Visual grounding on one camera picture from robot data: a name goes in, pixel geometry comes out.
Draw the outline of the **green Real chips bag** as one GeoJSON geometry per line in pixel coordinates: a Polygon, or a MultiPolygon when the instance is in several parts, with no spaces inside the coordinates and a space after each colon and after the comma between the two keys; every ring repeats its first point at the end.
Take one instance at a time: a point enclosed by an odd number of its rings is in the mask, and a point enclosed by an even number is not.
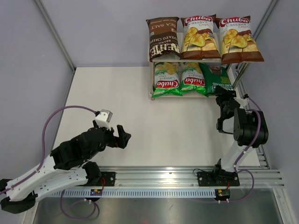
{"type": "Polygon", "coordinates": [[[228,73],[222,66],[209,66],[199,63],[206,82],[206,96],[215,95],[215,89],[220,86],[226,90],[233,90],[228,73]]]}

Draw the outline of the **green Chuba bag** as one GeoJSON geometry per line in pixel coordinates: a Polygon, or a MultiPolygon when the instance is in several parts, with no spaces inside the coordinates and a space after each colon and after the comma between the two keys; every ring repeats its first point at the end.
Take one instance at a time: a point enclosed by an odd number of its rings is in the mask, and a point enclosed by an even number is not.
{"type": "Polygon", "coordinates": [[[175,95],[182,96],[178,74],[179,63],[160,62],[155,64],[153,98],[175,95]]]}
{"type": "Polygon", "coordinates": [[[205,97],[208,97],[206,89],[206,81],[203,72],[197,62],[181,63],[182,76],[180,93],[184,95],[189,92],[197,92],[205,97]]]}

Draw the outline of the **brown Chuba bag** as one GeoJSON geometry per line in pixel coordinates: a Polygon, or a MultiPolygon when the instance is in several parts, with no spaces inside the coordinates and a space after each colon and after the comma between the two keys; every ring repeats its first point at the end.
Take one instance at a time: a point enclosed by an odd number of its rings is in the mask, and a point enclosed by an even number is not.
{"type": "Polygon", "coordinates": [[[221,58],[214,35],[216,14],[181,18],[184,39],[181,55],[184,60],[221,58]]]}
{"type": "Polygon", "coordinates": [[[251,17],[216,18],[221,45],[221,63],[263,62],[251,32],[251,17]]]}

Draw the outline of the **brown Kettle sea salt bag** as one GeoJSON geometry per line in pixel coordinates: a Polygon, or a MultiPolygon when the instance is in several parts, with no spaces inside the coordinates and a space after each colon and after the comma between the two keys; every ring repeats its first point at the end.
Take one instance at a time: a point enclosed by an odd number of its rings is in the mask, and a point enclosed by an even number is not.
{"type": "Polygon", "coordinates": [[[182,58],[177,36],[178,20],[178,17],[157,17],[146,20],[149,29],[150,62],[167,54],[182,58]]]}

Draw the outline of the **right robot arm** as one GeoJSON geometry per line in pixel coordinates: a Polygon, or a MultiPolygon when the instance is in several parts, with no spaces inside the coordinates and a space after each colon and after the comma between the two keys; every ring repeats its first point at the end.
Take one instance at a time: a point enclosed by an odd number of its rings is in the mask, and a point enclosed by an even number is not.
{"type": "Polygon", "coordinates": [[[217,86],[216,104],[220,107],[220,117],[216,129],[220,133],[231,134],[234,143],[229,152],[218,160],[212,170],[211,179],[218,186],[239,186],[238,169],[245,156],[253,149],[264,145],[269,131],[261,108],[244,109],[249,102],[256,103],[246,94],[238,98],[236,91],[217,86]]]}

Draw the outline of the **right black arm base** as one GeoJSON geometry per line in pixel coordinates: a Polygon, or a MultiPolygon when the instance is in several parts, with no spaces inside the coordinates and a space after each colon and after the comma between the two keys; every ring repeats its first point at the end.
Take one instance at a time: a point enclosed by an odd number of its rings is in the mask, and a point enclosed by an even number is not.
{"type": "Polygon", "coordinates": [[[238,187],[240,181],[236,172],[197,172],[198,184],[200,187],[238,187]]]}

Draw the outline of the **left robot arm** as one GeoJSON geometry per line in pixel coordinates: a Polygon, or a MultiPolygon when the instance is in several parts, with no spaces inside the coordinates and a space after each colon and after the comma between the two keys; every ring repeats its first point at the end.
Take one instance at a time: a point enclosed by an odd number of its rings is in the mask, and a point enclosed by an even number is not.
{"type": "Polygon", "coordinates": [[[92,162],[97,153],[106,147],[124,149],[131,134],[117,126],[113,129],[93,127],[62,142],[37,166],[19,178],[2,179],[0,189],[6,197],[0,202],[3,211],[19,214],[31,209],[36,202],[53,193],[76,186],[95,186],[103,183],[97,163],[92,162]]]}

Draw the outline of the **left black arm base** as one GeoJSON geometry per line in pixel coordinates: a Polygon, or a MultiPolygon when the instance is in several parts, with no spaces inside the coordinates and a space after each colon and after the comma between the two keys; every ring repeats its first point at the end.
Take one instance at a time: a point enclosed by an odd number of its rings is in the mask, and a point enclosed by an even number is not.
{"type": "Polygon", "coordinates": [[[116,173],[112,171],[102,171],[102,177],[100,184],[104,184],[104,187],[114,187],[116,180],[116,173]]]}

